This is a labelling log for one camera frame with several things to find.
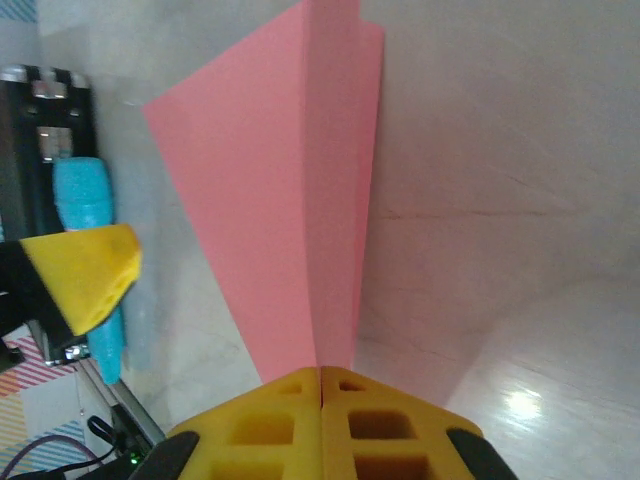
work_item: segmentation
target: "pink paper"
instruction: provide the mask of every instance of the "pink paper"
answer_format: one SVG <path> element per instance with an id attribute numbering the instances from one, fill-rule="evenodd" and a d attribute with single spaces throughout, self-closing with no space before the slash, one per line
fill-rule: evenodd
<path id="1" fill-rule="evenodd" d="M 381 55 L 357 14 L 306 0 L 144 108 L 264 381 L 352 358 Z"/>

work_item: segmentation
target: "black rubber pad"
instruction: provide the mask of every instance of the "black rubber pad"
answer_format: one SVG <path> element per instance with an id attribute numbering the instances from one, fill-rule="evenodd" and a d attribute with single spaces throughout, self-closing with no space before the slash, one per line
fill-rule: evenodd
<path id="1" fill-rule="evenodd" d="M 484 438 L 459 428 L 448 430 L 447 435 L 476 480 L 518 480 Z"/>
<path id="2" fill-rule="evenodd" d="M 200 441 L 195 432 L 183 432 L 159 443 L 130 480 L 178 480 Z"/>

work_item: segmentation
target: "cable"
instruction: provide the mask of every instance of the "cable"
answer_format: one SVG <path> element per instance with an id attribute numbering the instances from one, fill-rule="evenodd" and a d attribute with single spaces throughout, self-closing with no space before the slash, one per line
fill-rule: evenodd
<path id="1" fill-rule="evenodd" d="M 82 463 L 72 463 L 71 465 L 65 465 L 63 467 L 58 467 L 55 470 L 51 470 L 51 473 L 65 473 L 70 472 L 71 470 L 77 470 L 79 468 L 86 468 L 95 465 L 96 463 L 102 463 L 103 460 L 106 460 L 113 452 L 116 450 L 116 435 L 107 422 L 96 415 L 92 415 L 87 420 L 87 427 L 91 430 L 96 437 L 101 438 L 109 445 L 111 445 L 111 450 L 102 455 L 99 458 L 95 458 L 93 460 L 89 460 L 88 462 Z"/>
<path id="2" fill-rule="evenodd" d="M 75 438 L 66 437 L 64 435 L 47 435 L 46 437 L 41 437 L 41 438 L 35 440 L 34 442 L 30 443 L 29 445 L 24 447 L 22 450 L 20 450 L 18 452 L 18 454 L 15 457 L 13 457 L 13 459 L 7 464 L 5 469 L 2 471 L 2 473 L 0 474 L 0 480 L 7 480 L 7 478 L 9 478 L 9 474 L 11 473 L 11 471 L 16 467 L 16 465 L 18 465 L 18 463 L 20 463 L 20 461 L 31 450 L 33 450 L 34 448 L 39 447 L 40 445 L 44 445 L 45 443 L 49 443 L 49 442 L 67 443 L 69 445 L 74 446 L 78 450 L 80 450 L 82 453 L 84 453 L 88 458 L 90 458 L 92 460 L 96 460 L 98 458 L 98 457 L 96 457 L 95 453 L 93 453 L 83 443 L 81 443 L 80 441 L 76 440 Z"/>
<path id="3" fill-rule="evenodd" d="M 101 457 L 96 458 L 95 460 L 89 460 L 88 462 L 72 463 L 71 465 L 65 465 L 64 467 L 59 467 L 59 468 L 56 468 L 55 470 L 51 470 L 50 473 L 65 473 L 65 472 L 70 472 L 71 470 L 77 470 L 79 468 L 92 467 L 96 463 L 102 464 L 102 462 L 106 460 L 109 457 L 109 455 L 115 452 L 115 450 L 116 450 L 115 446 L 111 447 L 111 450 L 109 450 L 107 453 L 105 453 Z"/>

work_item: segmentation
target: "white wall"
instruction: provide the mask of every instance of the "white wall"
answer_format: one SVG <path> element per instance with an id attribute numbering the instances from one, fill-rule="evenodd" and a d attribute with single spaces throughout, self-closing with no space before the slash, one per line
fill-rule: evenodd
<path id="1" fill-rule="evenodd" d="M 11 63 L 42 63 L 37 24 L 0 18 L 0 65 Z"/>

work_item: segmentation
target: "floor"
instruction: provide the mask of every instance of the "floor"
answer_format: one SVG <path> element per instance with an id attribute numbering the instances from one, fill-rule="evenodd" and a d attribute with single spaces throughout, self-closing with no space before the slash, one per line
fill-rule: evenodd
<path id="1" fill-rule="evenodd" d="M 126 379 L 164 428 L 259 380 L 140 106 L 292 3 L 38 2 L 144 244 Z M 640 4 L 362 5 L 388 35 L 356 370 L 468 416 L 523 479 L 636 478 Z"/>

